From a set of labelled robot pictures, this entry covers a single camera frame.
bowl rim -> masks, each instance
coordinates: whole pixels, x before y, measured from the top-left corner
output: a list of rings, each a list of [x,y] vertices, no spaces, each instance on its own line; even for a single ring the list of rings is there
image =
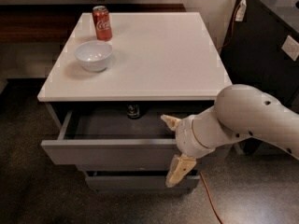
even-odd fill
[[[84,47],[86,44],[91,44],[91,43],[102,43],[102,44],[105,45],[105,46],[107,45],[108,47],[110,47],[110,53],[109,53],[106,57],[101,58],[101,59],[98,59],[98,60],[95,60],[95,61],[89,61],[89,62],[88,62],[88,61],[86,61],[86,60],[82,60],[82,59],[80,59],[79,56],[77,55],[78,49]],[[74,52],[75,57],[76,57],[78,60],[83,61],[83,62],[85,62],[85,63],[96,63],[96,62],[103,61],[104,59],[108,58],[111,54],[112,54],[112,46],[111,46],[109,43],[107,43],[106,41],[102,41],[102,40],[91,40],[91,41],[83,42],[83,43],[81,43],[80,45],[78,45],[78,46],[76,47],[75,52]]]

drawer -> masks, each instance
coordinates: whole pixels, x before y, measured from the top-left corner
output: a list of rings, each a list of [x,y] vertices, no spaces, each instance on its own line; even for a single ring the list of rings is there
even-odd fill
[[[85,178],[89,188],[96,192],[110,191],[155,191],[155,190],[183,190],[188,191],[197,187],[200,176],[195,171],[185,176],[184,179],[173,188],[165,185],[167,172],[97,172],[96,176]]]
[[[211,102],[140,103],[141,118],[126,116],[126,103],[76,104],[65,117],[58,140],[41,146],[55,164],[75,164],[79,170],[168,170],[179,154],[175,134],[162,114],[187,117]]]

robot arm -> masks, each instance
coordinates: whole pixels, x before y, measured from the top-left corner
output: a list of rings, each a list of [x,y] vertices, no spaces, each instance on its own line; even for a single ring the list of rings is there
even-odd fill
[[[299,115],[275,97],[251,86],[223,89],[208,110],[176,119],[162,116],[176,131],[180,157],[174,157],[166,185],[175,186],[202,158],[216,147],[256,138],[279,147],[299,159]]]

dark floor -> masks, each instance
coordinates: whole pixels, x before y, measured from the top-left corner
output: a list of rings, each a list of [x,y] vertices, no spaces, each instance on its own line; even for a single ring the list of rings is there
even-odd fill
[[[40,80],[11,80],[0,96],[0,223],[219,223],[202,182],[191,194],[95,194],[74,166],[40,146],[58,129],[36,96]],[[242,156],[203,170],[224,223],[299,223],[299,161]]]

can top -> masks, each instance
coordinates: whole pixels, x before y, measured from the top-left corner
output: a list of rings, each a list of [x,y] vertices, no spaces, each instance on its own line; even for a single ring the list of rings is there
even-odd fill
[[[105,6],[96,6],[93,8],[93,11],[106,11],[107,8]]]

